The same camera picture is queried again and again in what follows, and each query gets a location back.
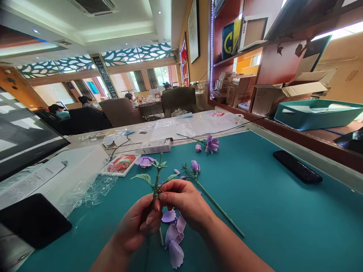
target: black phone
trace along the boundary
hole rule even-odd
[[[72,229],[72,224],[40,193],[0,210],[0,222],[35,249]]]

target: woman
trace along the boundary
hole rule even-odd
[[[125,97],[128,98],[128,99],[130,99],[133,108],[137,108],[139,106],[139,103],[136,101],[137,98],[132,99],[132,94],[127,93],[127,94],[125,94]]]
[[[87,96],[80,96],[78,97],[78,100],[82,103],[82,107],[91,107],[93,108],[94,110],[100,112],[100,113],[103,113],[103,110],[98,108],[97,106],[91,104],[90,102],[92,101],[92,99],[90,99],[89,97]]]
[[[71,116],[69,115],[69,112],[63,111],[64,107],[59,106],[57,104],[50,105],[48,107],[49,111],[51,113],[54,113],[56,116],[61,118],[62,120],[69,119]]]

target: bookshelf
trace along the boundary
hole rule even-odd
[[[352,4],[342,7],[344,1],[336,1],[332,4],[331,2],[328,3],[323,0],[315,0],[315,9],[313,10],[309,10],[303,6],[308,2],[288,0],[281,9],[279,1],[224,0],[220,5],[218,13],[215,14],[213,12],[212,0],[210,0],[209,105],[220,107],[234,114],[243,114],[245,119],[249,121],[261,118],[261,116],[252,114],[249,111],[212,100],[211,89],[216,80],[218,80],[221,72],[233,72],[234,62],[237,61],[238,64],[250,58],[250,55],[254,56],[258,52],[260,54],[262,53],[262,55],[261,62],[255,74],[257,76],[256,84],[291,82],[295,78],[300,62],[304,56],[304,52],[300,56],[295,54],[296,48],[299,45],[304,47],[307,40],[311,40],[319,34],[363,20],[363,1],[355,1]],[[264,38],[267,41],[222,60],[222,30],[226,25],[238,20],[241,13],[243,16],[257,17],[265,14],[270,15],[267,24],[267,29],[270,31],[267,30],[267,35]],[[289,17],[291,23],[286,23],[287,17]],[[278,47],[283,47],[282,54],[278,53]],[[362,155],[345,150],[327,141],[327,138],[331,139],[334,137],[334,135],[327,131],[297,131],[267,119],[258,120],[256,124],[363,173],[363,169],[361,169],[358,163],[362,160]]]

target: painting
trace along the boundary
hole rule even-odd
[[[188,17],[189,56],[193,63],[200,54],[199,49],[199,1],[193,0]]]

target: gray armchair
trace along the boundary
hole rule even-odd
[[[165,110],[165,118],[171,117],[171,114],[178,108],[192,113],[201,111],[197,107],[195,89],[193,87],[178,87],[163,91],[161,102]]]

